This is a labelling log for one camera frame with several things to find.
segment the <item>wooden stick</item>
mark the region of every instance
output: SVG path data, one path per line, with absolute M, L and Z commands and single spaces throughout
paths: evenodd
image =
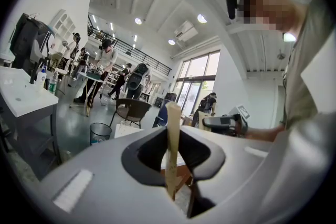
M 180 116 L 181 108 L 175 102 L 169 102 L 166 104 L 168 122 L 167 122 L 167 138 L 168 138 L 168 149 L 166 154 L 166 188 L 169 196 L 172 199 L 175 198 L 176 190 L 176 161 L 177 161 L 177 151 L 178 140 L 180 138 Z

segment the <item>trash can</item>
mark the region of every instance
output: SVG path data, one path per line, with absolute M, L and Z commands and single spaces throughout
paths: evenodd
M 111 132 L 112 129 L 104 123 L 92 123 L 90 125 L 90 145 L 110 139 Z

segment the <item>air conditioner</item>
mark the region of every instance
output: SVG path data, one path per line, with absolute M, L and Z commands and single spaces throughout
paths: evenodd
M 198 34 L 194 25 L 188 20 L 186 20 L 177 30 L 175 30 L 174 33 L 176 39 L 180 41 L 187 41 L 188 39 L 191 39 Z

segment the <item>bottle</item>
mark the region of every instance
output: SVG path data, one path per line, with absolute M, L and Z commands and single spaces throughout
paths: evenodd
M 58 80 L 58 72 L 55 71 L 54 74 L 52 75 L 53 75 L 53 78 L 49 82 L 48 91 L 51 92 L 53 95 L 55 95 L 57 80 Z
M 36 87 L 38 91 L 41 91 L 44 87 L 44 83 L 46 81 L 46 66 L 42 67 L 42 70 L 37 74 L 37 79 L 36 79 Z

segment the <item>wicker chair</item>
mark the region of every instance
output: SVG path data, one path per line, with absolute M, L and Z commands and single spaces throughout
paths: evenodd
M 116 111 L 113 114 L 110 127 L 112 125 L 115 114 L 118 114 L 126 121 L 130 121 L 135 123 L 141 128 L 141 120 L 147 113 L 147 111 L 151 108 L 151 104 L 146 102 L 135 100 L 135 99 L 127 99 L 122 98 L 117 100 Z

